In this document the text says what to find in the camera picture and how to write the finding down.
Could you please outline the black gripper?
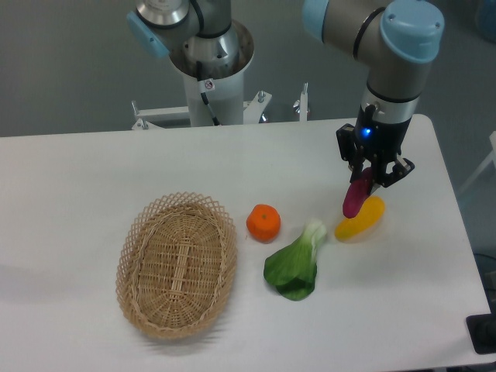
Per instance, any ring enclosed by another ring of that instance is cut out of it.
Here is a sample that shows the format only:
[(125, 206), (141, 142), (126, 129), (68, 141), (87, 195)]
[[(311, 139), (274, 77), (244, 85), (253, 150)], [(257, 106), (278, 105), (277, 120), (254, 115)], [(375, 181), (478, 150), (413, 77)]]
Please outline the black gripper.
[(392, 186), (415, 169), (413, 162), (398, 156), (411, 120), (379, 122), (373, 119), (376, 111), (375, 107), (362, 108), (355, 126), (347, 123), (336, 131), (340, 156), (351, 171), (350, 183), (361, 178), (365, 158), (371, 162), (370, 194)]

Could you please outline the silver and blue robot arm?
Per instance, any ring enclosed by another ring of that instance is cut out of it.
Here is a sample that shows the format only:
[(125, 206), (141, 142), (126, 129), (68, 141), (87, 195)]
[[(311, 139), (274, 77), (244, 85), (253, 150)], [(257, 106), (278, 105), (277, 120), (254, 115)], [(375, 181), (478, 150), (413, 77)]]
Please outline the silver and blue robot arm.
[[(400, 181), (414, 169), (401, 145), (439, 52), (442, 13), (427, 1), (306, 1), (302, 20), (320, 43), (369, 69), (356, 123), (336, 133), (351, 182), (374, 192)], [(241, 97), (214, 91), (253, 56), (230, 2), (138, 1), (126, 21), (149, 54), (169, 57), (191, 81), (193, 125), (241, 123)]]

